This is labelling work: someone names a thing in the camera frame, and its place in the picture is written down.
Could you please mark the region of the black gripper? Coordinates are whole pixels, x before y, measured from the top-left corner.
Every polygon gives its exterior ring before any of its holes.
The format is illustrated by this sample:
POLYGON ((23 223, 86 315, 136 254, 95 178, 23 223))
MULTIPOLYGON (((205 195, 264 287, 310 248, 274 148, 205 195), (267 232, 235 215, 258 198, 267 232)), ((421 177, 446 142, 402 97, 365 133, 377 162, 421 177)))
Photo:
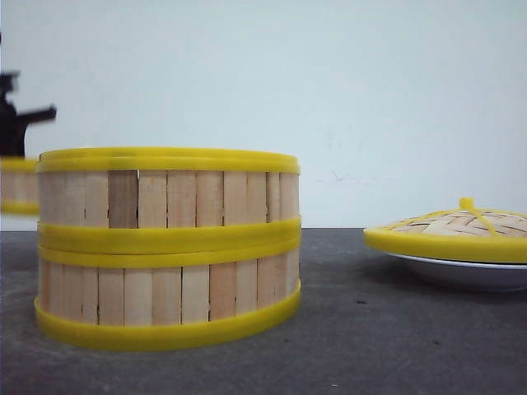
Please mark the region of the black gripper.
POLYGON ((32 123, 53 121, 57 109, 50 105, 47 109, 35 109, 18 113, 12 102, 7 100, 7 94, 15 90, 19 71, 1 73, 1 157, 25 157, 25 135, 27 127, 32 123))

